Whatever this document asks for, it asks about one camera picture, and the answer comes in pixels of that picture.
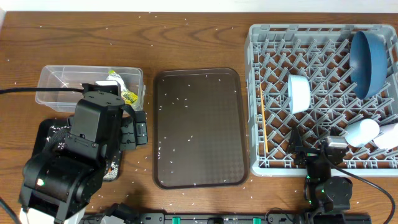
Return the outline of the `light blue plastic cup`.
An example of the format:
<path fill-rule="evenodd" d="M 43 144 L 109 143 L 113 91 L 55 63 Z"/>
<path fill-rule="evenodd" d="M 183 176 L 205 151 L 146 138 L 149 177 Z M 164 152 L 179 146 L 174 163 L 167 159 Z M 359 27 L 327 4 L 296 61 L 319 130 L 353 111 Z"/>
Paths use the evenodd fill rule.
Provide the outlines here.
<path fill-rule="evenodd" d="M 346 128 L 345 140 L 353 147 L 363 147 L 372 141 L 380 132 L 378 123 L 372 119 L 363 119 L 349 124 Z"/>

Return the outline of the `yellow snack wrapper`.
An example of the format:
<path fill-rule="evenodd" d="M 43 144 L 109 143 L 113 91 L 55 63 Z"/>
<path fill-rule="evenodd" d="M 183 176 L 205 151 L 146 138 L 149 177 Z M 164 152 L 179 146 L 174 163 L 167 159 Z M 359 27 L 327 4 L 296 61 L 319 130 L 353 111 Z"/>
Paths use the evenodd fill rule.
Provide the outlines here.
<path fill-rule="evenodd" d="M 121 97 L 125 101 L 125 104 L 133 105 L 138 100 L 138 96 L 134 92 L 128 90 L 122 77 L 114 70 L 109 71 L 106 79 L 108 81 L 116 81 L 120 84 Z"/>

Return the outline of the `wooden chopstick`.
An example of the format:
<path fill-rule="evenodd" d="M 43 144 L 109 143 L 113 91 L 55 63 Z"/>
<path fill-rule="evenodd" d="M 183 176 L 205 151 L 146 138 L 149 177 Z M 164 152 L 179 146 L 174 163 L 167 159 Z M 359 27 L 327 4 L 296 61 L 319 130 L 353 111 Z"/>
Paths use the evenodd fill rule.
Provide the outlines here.
<path fill-rule="evenodd" d="M 266 117 L 265 117 L 265 107 L 264 107 L 264 95 L 261 86 L 259 87 L 260 90 L 260 98 L 261 98 L 261 114 L 262 114 L 262 128 L 263 128 L 263 135 L 264 135 L 264 148 L 266 156 L 269 153 L 268 148 L 268 139 L 267 139 L 267 130 L 266 130 Z"/>

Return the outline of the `dark blue plate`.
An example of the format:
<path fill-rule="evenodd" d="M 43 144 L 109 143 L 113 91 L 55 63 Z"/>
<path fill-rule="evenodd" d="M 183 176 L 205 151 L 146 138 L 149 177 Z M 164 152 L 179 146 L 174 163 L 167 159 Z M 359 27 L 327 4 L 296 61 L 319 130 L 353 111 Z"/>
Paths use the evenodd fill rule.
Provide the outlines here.
<path fill-rule="evenodd" d="M 351 81 L 355 95 L 366 100 L 379 93 L 387 77 L 387 54 L 383 39 L 371 32 L 355 33 L 350 48 Z"/>

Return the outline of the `light blue rice bowl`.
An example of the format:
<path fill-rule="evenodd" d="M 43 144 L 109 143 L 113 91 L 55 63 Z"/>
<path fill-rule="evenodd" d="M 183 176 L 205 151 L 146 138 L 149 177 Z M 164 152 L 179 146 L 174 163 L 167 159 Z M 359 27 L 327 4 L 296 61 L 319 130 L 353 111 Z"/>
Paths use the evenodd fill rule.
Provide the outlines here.
<path fill-rule="evenodd" d="M 292 114 L 306 111 L 310 107 L 310 85 L 308 79 L 300 75 L 289 75 L 288 96 Z"/>

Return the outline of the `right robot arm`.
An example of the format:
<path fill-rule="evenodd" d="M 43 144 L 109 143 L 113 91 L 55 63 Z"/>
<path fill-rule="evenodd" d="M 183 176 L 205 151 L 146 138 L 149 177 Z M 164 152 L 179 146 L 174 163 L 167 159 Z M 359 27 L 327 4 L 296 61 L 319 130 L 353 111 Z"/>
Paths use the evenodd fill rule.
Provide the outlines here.
<path fill-rule="evenodd" d="M 343 212 L 350 209 L 353 193 L 352 181 L 333 176 L 331 168 L 343 162 L 348 145 L 337 136 L 320 141 L 318 147 L 303 144 L 299 129 L 292 128 L 287 153 L 294 157 L 294 164 L 304 166 L 304 198 L 310 208 L 295 215 L 293 223 L 345 223 Z"/>

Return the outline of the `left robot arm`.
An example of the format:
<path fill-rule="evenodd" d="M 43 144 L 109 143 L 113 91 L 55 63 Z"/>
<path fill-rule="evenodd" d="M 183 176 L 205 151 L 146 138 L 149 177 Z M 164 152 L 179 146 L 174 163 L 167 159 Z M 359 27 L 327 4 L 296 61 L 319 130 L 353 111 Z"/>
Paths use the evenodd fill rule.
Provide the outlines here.
<path fill-rule="evenodd" d="M 117 153 L 148 142 L 146 114 L 116 85 L 85 83 L 66 128 L 24 166 L 20 223 L 80 223 Z"/>

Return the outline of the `pink plastic cup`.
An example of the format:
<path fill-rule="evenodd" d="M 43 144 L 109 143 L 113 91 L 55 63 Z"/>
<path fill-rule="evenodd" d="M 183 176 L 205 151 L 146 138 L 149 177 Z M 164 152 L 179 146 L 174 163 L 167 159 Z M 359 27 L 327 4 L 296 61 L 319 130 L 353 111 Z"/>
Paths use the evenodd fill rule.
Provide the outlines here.
<path fill-rule="evenodd" d="M 380 149 L 390 150 L 397 147 L 397 123 L 381 126 L 380 133 L 373 142 Z"/>

